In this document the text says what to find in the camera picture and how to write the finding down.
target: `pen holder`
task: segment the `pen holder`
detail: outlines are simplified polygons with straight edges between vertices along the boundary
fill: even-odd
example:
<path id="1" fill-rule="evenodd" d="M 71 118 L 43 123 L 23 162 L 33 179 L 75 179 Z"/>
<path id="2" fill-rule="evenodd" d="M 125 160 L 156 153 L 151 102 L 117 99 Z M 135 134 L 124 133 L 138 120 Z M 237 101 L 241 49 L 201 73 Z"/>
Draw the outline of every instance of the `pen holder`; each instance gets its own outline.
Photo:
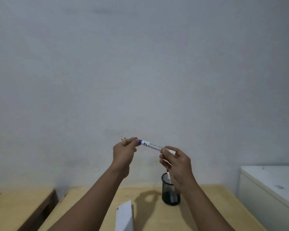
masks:
<path id="1" fill-rule="evenodd" d="M 164 203 L 170 206 L 178 205 L 181 201 L 181 194 L 174 187 L 173 184 L 169 183 L 167 173 L 162 175 L 163 189 L 162 189 L 162 200 Z"/>

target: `white appliance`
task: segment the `white appliance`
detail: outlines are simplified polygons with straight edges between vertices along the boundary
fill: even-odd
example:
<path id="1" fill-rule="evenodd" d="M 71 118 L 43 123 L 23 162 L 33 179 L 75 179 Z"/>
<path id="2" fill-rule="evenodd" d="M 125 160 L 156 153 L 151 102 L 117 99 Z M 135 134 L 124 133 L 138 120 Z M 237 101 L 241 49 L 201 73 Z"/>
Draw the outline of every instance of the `white appliance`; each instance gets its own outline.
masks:
<path id="1" fill-rule="evenodd" d="M 238 198 L 268 231 L 289 230 L 289 166 L 242 166 Z"/>

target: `person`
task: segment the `person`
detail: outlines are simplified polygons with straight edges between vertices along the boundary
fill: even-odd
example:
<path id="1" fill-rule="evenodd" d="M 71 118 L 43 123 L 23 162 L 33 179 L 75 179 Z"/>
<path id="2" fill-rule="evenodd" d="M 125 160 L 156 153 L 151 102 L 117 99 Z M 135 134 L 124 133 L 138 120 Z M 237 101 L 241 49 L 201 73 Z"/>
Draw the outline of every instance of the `person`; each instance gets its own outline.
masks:
<path id="1" fill-rule="evenodd" d="M 137 146 L 139 140 L 136 137 L 116 144 L 110 167 L 48 231 L 98 231 L 121 181 L 129 174 L 129 165 Z M 166 148 L 174 150 L 175 156 Z M 178 148 L 166 148 L 161 149 L 159 161 L 169 171 L 172 183 L 186 199 L 199 231 L 233 231 L 197 184 L 190 158 Z"/>

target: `wooden desk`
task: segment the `wooden desk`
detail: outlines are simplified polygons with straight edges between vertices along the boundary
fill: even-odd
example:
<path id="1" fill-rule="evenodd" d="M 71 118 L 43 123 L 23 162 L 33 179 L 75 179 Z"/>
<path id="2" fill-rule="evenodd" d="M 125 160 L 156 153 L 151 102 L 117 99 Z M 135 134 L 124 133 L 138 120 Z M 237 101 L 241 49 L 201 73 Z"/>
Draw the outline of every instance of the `wooden desk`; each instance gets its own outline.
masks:
<path id="1" fill-rule="evenodd" d="M 203 185 L 201 188 L 235 230 L 266 230 L 224 186 Z M 71 188 L 39 231 L 47 231 L 88 189 L 87 187 Z M 171 207 L 162 201 L 161 191 L 161 187 L 119 189 L 100 230 L 115 230 L 116 208 L 130 199 L 134 205 L 135 231 L 197 230 L 185 199 L 181 196 L 181 203 Z"/>
<path id="2" fill-rule="evenodd" d="M 58 202 L 53 188 L 3 190 L 0 194 L 0 231 L 27 230 L 35 219 L 50 214 Z"/>

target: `hand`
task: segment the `hand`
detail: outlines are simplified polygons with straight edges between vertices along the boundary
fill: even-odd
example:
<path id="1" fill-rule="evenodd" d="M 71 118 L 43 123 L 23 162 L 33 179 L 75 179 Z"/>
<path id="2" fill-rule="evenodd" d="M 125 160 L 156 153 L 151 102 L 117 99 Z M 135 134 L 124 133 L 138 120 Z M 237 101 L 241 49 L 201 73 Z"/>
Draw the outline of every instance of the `hand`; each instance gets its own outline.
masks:
<path id="1" fill-rule="evenodd" d="M 129 165 L 134 157 L 136 147 L 139 146 L 139 139 L 132 137 L 113 146 L 113 161 L 111 168 L 114 171 L 123 173 L 123 178 L 126 178 L 129 173 Z"/>
<path id="2" fill-rule="evenodd" d="M 172 155 L 167 149 L 174 150 L 176 155 Z M 190 158 L 180 149 L 166 146 L 161 149 L 160 163 L 169 171 L 171 182 L 182 194 L 192 186 L 197 185 L 192 172 Z"/>

